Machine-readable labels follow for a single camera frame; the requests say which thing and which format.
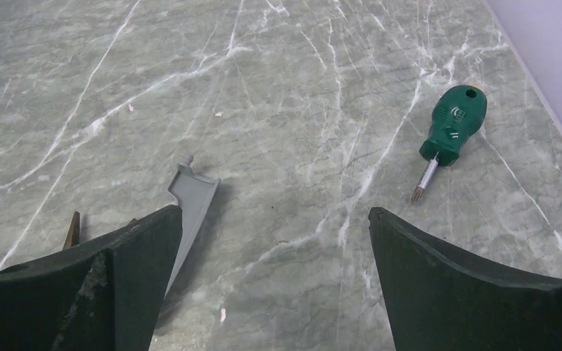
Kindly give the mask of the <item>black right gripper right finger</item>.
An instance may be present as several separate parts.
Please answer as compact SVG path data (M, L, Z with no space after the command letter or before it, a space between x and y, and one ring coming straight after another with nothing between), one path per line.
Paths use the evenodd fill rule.
M397 350L562 350L562 279L480 257L381 207L368 219Z

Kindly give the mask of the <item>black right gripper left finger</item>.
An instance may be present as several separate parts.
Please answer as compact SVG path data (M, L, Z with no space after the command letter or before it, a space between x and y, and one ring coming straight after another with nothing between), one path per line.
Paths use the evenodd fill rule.
M147 350L181 234L168 205L0 271L0 350Z

